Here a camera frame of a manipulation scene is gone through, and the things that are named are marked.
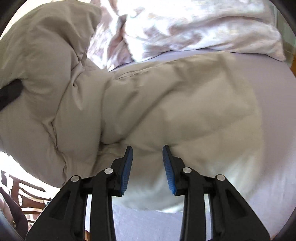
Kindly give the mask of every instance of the fitted sheet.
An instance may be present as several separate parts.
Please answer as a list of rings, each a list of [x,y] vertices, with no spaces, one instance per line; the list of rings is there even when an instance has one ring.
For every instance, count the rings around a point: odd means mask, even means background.
[[[170,61],[213,50],[166,52],[148,61]],[[247,200],[271,237],[285,225],[296,206],[296,78],[289,67],[259,54],[234,54],[238,68],[254,88],[262,109],[264,171]],[[113,206],[118,241],[177,241],[182,213],[137,211]],[[210,239],[210,225],[207,239]]]

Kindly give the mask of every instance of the person's hand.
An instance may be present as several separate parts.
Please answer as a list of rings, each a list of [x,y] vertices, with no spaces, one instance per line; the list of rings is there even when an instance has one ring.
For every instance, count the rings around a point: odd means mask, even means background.
[[[9,206],[5,202],[5,199],[4,199],[4,197],[2,196],[1,193],[0,193],[0,209],[4,213],[4,216],[6,217],[6,219],[8,220],[8,222],[11,225],[13,225],[13,216],[11,215]]]

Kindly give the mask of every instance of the beige duvet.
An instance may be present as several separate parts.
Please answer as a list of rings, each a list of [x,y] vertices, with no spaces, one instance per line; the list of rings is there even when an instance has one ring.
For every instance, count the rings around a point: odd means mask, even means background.
[[[22,95],[0,112],[0,151],[61,187],[89,177],[133,147],[128,190],[117,204],[172,212],[162,147],[202,175],[224,174],[246,197],[261,172],[260,112],[230,53],[145,63],[114,72],[86,58],[100,9],[78,1],[42,5],[0,41],[0,88]]]

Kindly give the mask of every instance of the black strap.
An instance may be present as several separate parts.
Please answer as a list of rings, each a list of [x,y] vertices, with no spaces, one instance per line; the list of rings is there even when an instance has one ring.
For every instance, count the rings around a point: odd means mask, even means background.
[[[0,111],[17,99],[23,90],[22,81],[16,79],[0,89]]]

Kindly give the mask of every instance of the pillow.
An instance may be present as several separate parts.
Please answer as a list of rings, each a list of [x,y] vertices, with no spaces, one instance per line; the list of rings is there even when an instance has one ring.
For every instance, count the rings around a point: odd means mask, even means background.
[[[100,69],[109,71],[132,62],[131,54],[122,37],[124,21],[115,12],[112,1],[92,0],[91,3],[100,6],[102,18],[91,38],[87,57]]]
[[[285,60],[281,35],[267,0],[118,0],[126,14],[124,39],[132,58],[211,48],[267,54]]]

